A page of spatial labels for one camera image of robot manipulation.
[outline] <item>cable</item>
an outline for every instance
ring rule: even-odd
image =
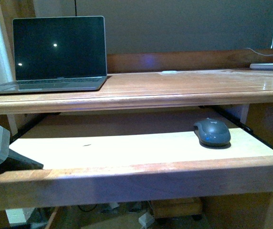
[[[77,17],[77,7],[76,7],[76,0],[74,0],[75,3],[75,17]]]
[[[95,204],[95,206],[90,210],[83,210],[79,205],[77,205],[77,206],[78,206],[79,210],[81,210],[83,212],[90,212],[90,211],[93,211],[97,207],[97,204]]]
[[[273,56],[273,54],[262,54],[262,53],[259,53],[259,52],[255,51],[255,50],[253,50],[252,48],[246,48],[246,49],[250,49],[251,51],[253,51],[253,52],[255,52],[256,54],[259,54],[259,55],[261,55],[261,56]]]

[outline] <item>wooden desk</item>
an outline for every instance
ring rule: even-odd
[[[0,114],[263,102],[273,102],[273,72],[130,73],[112,75],[98,92],[0,96]],[[273,191],[270,154],[149,161],[124,166],[7,172],[0,175],[0,209],[269,191]]]
[[[110,75],[97,92],[0,96],[0,114],[273,102],[273,72],[205,70]]]

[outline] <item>white cable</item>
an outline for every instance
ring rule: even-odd
[[[253,52],[255,52],[256,54],[259,54],[259,55],[261,55],[261,56],[273,56],[273,54],[262,54],[262,53],[259,53],[259,52],[255,51],[255,50],[253,50],[252,48],[246,48],[246,49],[250,49],[251,51],[253,51]]]

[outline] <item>gray wireless mouse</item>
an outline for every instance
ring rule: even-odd
[[[228,148],[231,135],[224,122],[207,118],[194,124],[195,134],[199,143],[204,147]]]

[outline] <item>silver laptop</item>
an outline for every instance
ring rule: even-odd
[[[14,19],[16,81],[0,94],[99,90],[107,79],[102,16]]]

